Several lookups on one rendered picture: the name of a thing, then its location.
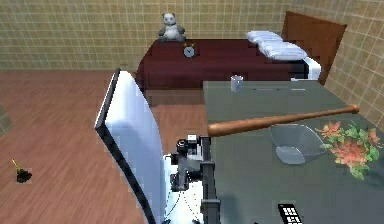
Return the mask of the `black remote control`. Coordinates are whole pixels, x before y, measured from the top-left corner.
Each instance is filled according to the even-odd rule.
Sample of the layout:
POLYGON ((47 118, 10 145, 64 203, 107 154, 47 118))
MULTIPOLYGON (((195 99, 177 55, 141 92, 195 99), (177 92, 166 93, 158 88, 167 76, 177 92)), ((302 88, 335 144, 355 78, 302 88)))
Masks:
POLYGON ((284 224, 303 224, 294 204, 278 204, 277 208, 284 224))

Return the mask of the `black joystick with yellow stick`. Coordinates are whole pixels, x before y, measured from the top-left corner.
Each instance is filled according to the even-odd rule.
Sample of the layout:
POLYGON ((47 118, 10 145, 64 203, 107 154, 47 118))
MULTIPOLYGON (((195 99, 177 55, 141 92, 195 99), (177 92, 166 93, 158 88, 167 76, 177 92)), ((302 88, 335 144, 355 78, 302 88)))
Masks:
POLYGON ((18 183, 25 183, 25 182, 27 182, 28 180, 31 179, 32 174, 30 172, 20 168, 19 165, 17 164, 17 162, 14 159, 12 159, 12 163, 14 164, 14 166, 16 168, 16 173, 17 173, 16 181, 18 183))

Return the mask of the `grey panda soft toy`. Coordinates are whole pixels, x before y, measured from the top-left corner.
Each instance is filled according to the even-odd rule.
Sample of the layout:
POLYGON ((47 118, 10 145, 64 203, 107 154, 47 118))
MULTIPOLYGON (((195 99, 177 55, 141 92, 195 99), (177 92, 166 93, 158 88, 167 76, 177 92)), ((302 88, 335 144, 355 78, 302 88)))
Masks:
POLYGON ((158 32, 159 42, 184 42, 186 40, 185 28, 178 25, 174 13, 162 14, 164 27, 158 32))

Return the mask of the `dark red bed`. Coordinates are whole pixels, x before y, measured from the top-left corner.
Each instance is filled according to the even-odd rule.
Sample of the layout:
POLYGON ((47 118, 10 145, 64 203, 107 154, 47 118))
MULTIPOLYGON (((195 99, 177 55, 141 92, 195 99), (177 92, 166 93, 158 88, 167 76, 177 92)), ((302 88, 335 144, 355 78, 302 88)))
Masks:
POLYGON ((152 90, 201 89, 205 81, 228 81, 242 76, 246 81, 289 81, 313 78, 327 80, 347 26, 331 20, 288 11, 282 39, 301 47, 307 60, 279 61, 264 56, 246 39, 193 39, 195 56, 186 58, 183 43, 154 41, 142 58, 136 82, 148 95, 152 90))

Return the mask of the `grey table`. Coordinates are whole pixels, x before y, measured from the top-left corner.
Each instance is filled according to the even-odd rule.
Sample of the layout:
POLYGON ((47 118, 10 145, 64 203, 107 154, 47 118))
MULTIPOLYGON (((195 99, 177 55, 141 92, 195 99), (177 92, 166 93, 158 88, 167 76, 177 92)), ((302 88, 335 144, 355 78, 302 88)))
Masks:
MULTIPOLYGON (((238 92, 232 92, 227 81, 207 81, 203 89, 211 123, 345 105, 314 81, 246 81, 238 92)), ((328 153, 304 165, 281 163, 266 129, 214 138, 211 155, 221 224, 283 224, 277 209, 280 203, 294 204, 303 224, 384 224, 384 152, 364 180, 354 178, 328 153)))

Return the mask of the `clear glass bowl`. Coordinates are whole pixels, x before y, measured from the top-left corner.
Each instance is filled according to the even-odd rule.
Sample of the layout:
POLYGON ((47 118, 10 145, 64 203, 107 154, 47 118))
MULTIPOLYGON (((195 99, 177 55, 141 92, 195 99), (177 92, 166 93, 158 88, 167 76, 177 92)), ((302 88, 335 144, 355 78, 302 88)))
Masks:
POLYGON ((301 124, 278 124, 269 128, 279 160, 288 165, 308 163, 327 152, 320 136, 301 124))

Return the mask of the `white pillow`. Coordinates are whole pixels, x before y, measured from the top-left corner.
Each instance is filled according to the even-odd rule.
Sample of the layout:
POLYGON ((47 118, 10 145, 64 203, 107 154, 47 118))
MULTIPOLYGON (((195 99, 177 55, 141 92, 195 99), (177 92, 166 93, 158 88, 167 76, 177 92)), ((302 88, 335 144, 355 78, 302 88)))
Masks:
POLYGON ((266 30, 253 30, 246 33, 247 39, 254 44, 263 42, 282 42, 283 39, 278 34, 266 30))
POLYGON ((290 42, 267 41, 259 44, 259 50, 268 58, 281 61, 298 61, 307 57, 307 53, 290 42))

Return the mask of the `orange flowered house plant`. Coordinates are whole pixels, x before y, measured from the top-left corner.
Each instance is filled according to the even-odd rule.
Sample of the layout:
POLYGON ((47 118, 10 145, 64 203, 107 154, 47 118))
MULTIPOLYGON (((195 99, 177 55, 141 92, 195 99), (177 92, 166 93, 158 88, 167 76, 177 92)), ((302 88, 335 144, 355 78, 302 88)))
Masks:
POLYGON ((317 132, 324 140, 322 148, 335 157, 335 163, 345 165, 351 175, 359 180, 364 180, 364 174, 370 170, 369 163, 379 159, 383 148, 375 128, 361 128, 355 122, 345 129, 340 121, 329 121, 317 132))

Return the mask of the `wooden baseball bat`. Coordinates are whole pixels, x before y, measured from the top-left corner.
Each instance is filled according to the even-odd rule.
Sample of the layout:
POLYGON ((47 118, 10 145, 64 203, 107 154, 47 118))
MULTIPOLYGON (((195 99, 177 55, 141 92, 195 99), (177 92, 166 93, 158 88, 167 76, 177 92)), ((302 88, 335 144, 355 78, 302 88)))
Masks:
POLYGON ((210 137, 221 137, 221 136, 227 136, 231 134, 264 129, 276 124, 287 124, 287 123, 306 120, 306 119, 325 117, 325 116, 331 116, 331 115, 337 115, 337 114, 343 114, 343 113, 356 114, 358 112, 359 112, 359 106, 355 104, 350 104, 344 108, 332 109, 332 110, 326 110, 326 111, 320 111, 320 112, 233 120, 233 121, 209 124, 207 126, 207 133, 210 137))

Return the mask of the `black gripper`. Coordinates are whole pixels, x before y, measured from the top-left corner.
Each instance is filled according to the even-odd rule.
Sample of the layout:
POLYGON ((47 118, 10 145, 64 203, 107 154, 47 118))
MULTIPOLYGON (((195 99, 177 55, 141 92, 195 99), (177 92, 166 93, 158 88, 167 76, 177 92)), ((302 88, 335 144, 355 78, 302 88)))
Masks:
MULTIPOLYGON (((189 189, 189 184, 201 179, 200 171, 201 152, 196 139, 179 139, 176 151, 171 154, 171 164, 177 166, 177 172, 171 174, 171 190, 168 193, 164 210, 164 223, 170 222, 170 215, 180 199, 180 191, 189 189)), ((202 220, 200 215, 200 202, 202 196, 196 192, 186 192, 184 201, 187 211, 194 221, 202 220)))

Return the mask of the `grey alarm clock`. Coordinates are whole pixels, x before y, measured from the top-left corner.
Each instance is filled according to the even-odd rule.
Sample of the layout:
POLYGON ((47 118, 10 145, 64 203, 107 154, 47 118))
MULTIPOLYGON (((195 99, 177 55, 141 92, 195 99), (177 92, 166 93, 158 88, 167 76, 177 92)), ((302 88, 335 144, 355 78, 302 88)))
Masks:
POLYGON ((183 43, 183 54, 186 58, 192 58, 195 56, 195 44, 184 42, 183 43))

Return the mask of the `white mug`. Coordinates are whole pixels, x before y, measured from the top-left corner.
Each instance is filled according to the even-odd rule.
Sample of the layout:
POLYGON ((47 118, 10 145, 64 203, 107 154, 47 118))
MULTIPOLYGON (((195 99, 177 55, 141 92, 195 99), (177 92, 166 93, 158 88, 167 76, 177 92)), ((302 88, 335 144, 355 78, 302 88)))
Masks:
POLYGON ((231 77, 230 82, 231 82, 231 91, 238 92, 242 87, 243 77, 238 75, 233 75, 231 77))

